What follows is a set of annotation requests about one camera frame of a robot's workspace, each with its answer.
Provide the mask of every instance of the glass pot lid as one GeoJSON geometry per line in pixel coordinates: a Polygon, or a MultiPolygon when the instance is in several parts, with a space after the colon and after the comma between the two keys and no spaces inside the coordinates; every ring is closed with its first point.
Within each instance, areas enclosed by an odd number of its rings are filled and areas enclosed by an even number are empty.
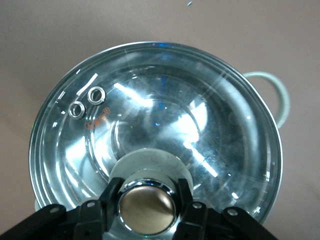
{"type": "MultiPolygon", "coordinates": [[[[248,80],[201,50],[140,42],[86,59],[44,102],[29,150],[39,206],[71,210],[99,196],[117,161],[141,149],[180,159],[193,197],[217,212],[236,206],[262,223],[276,199],[280,137],[248,80]]],[[[128,237],[115,228],[109,238],[128,237]]]]}

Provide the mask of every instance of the pot handle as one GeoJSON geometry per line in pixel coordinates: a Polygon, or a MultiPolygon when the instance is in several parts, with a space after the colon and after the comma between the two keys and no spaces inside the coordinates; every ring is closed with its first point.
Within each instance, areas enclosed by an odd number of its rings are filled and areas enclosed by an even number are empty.
{"type": "Polygon", "coordinates": [[[275,88],[279,96],[279,110],[274,120],[279,128],[285,123],[290,112],[290,97],[286,86],[275,75],[264,71],[252,71],[244,73],[245,78],[261,78],[267,80],[275,88]]]}

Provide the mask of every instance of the beige surface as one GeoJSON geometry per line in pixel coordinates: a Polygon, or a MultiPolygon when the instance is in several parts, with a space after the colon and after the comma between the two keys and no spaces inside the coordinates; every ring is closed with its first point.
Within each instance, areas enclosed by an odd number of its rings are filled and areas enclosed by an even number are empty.
{"type": "MultiPolygon", "coordinates": [[[[29,138],[51,89],[97,52],[157,40],[283,80],[292,103],[280,129],[283,179],[264,225],[281,240],[320,239],[320,1],[188,2],[0,1],[0,233],[34,211],[29,138]]],[[[275,111],[272,88],[252,82],[275,111]]]]}

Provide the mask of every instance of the metal ring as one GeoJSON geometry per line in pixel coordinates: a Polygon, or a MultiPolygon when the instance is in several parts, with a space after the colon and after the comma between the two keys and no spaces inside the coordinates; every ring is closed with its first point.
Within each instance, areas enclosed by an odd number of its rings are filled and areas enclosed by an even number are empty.
{"type": "Polygon", "coordinates": [[[89,103],[93,105],[100,105],[106,99],[106,92],[100,86],[95,86],[88,91],[87,98],[89,103]]]}
{"type": "Polygon", "coordinates": [[[117,207],[117,214],[118,217],[120,219],[120,221],[124,224],[124,226],[130,230],[133,231],[137,234],[142,234],[142,235],[157,235],[160,234],[164,231],[166,231],[167,229],[170,229],[172,227],[172,225],[176,222],[177,218],[178,218],[178,211],[177,211],[177,195],[175,193],[175,191],[173,189],[171,189],[168,185],[156,180],[156,179],[152,179],[152,178],[142,178],[142,179],[137,179],[137,180],[133,180],[127,184],[125,184],[122,189],[119,191],[119,197],[118,197],[118,207],[117,207]],[[163,192],[165,195],[167,195],[167,199],[171,202],[172,204],[172,220],[171,223],[169,225],[168,222],[164,222],[166,226],[164,226],[163,229],[158,229],[159,231],[155,231],[155,232],[144,232],[143,230],[138,230],[137,228],[132,228],[131,225],[127,225],[125,219],[123,219],[123,214],[121,212],[121,205],[123,203],[123,200],[125,199],[127,194],[130,194],[131,191],[137,190],[141,187],[148,187],[148,188],[154,188],[154,189],[159,189],[159,191],[163,192]]]}
{"type": "Polygon", "coordinates": [[[86,114],[86,107],[80,101],[74,101],[69,105],[69,116],[75,120],[82,119],[86,114]]]}

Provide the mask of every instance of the stainless steel pot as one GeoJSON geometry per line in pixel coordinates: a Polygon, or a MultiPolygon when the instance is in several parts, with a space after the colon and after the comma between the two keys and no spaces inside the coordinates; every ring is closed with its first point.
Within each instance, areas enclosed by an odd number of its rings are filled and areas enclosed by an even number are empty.
{"type": "MultiPolygon", "coordinates": [[[[288,101],[282,105],[280,124],[288,115],[288,101]]],[[[59,203],[71,210],[99,196],[117,162],[143,149],[178,159],[184,176],[190,174],[193,197],[218,212],[237,206],[263,223],[277,197],[283,161],[280,136],[249,81],[201,50],[139,42],[86,59],[46,99],[29,151],[37,204],[42,208],[59,203]]],[[[152,169],[147,161],[148,170],[172,168],[164,158],[154,159],[161,167],[152,169]]],[[[134,166],[130,174],[141,170],[134,166]]],[[[172,219],[148,237],[170,239],[179,222],[172,219]]],[[[147,235],[121,220],[120,214],[108,239],[147,235]]]]}

